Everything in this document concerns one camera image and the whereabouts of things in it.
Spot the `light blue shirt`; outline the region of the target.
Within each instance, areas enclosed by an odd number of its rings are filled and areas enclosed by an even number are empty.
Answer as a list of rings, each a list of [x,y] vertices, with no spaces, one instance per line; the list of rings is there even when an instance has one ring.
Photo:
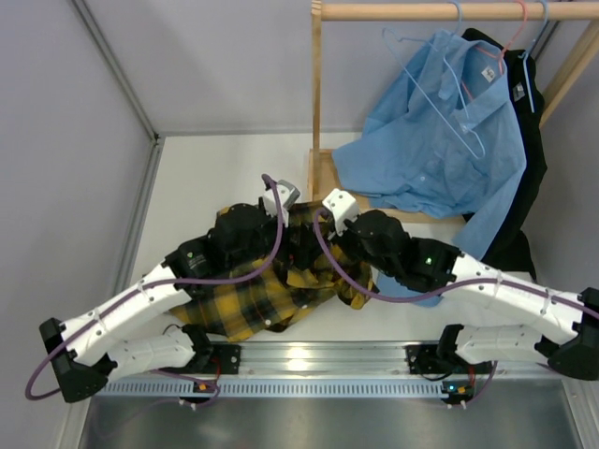
[[[526,167],[507,68],[438,30],[402,65],[368,114],[359,139],[332,154],[346,191],[378,209],[441,219],[467,215],[454,238],[482,258],[510,210]]]

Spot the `aluminium frame post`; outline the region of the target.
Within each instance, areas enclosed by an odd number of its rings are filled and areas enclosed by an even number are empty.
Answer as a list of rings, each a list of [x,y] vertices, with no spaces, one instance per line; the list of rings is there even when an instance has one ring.
[[[127,77],[116,52],[106,38],[105,33],[88,2],[84,0],[69,0],[68,4],[73,9],[88,37],[92,40],[104,65],[114,79],[125,102],[131,108],[131,111],[141,126],[145,136],[152,142],[152,144],[156,144],[160,139],[159,133],[155,130],[149,115],[142,106],[139,96],[129,77]]]

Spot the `aluminium mounting rail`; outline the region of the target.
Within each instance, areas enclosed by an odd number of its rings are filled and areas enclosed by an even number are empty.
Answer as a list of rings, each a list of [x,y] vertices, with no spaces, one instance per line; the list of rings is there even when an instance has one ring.
[[[432,342],[213,342],[200,350],[181,337],[126,341],[109,351],[115,381],[153,370],[169,375],[240,378],[317,378],[464,375],[468,369],[439,357]]]

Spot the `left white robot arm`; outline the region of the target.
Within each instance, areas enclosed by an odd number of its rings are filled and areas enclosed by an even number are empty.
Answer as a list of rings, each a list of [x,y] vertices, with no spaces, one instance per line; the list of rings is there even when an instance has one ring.
[[[312,230],[315,203],[286,209],[236,204],[204,235],[182,243],[121,294],[39,332],[68,403],[143,371],[200,373],[210,335],[237,342],[282,332],[331,296]]]

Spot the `black garment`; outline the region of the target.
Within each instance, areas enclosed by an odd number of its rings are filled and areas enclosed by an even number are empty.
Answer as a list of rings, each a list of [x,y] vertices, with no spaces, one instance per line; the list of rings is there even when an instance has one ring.
[[[537,199],[547,172],[540,132],[545,99],[535,84],[536,64],[532,57],[525,57],[523,50],[509,50],[505,53],[504,60],[507,65],[510,99],[522,136],[526,167],[504,223],[482,261],[502,271],[527,272],[535,279],[536,270],[530,245],[522,226]]]

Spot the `yellow plaid flannel shirt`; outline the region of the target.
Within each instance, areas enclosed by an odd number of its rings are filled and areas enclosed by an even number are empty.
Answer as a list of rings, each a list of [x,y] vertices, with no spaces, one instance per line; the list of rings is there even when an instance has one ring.
[[[317,202],[294,205],[289,210],[289,223],[304,217],[313,219],[318,208]],[[369,301],[322,253],[308,269],[277,269],[273,261],[248,282],[206,287],[197,299],[170,313],[186,325],[198,325],[208,334],[238,342],[262,330],[282,333],[335,297],[354,310]]]

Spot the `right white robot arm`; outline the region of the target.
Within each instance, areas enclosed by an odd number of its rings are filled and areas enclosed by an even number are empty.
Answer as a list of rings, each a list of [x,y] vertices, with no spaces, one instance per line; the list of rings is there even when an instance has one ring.
[[[523,281],[440,240],[412,237],[380,210],[335,212],[332,222],[332,243],[411,293],[383,294],[384,301],[455,299],[512,320],[510,326],[446,326],[435,349],[442,369],[526,361],[569,378],[597,380],[597,289],[559,292]]]

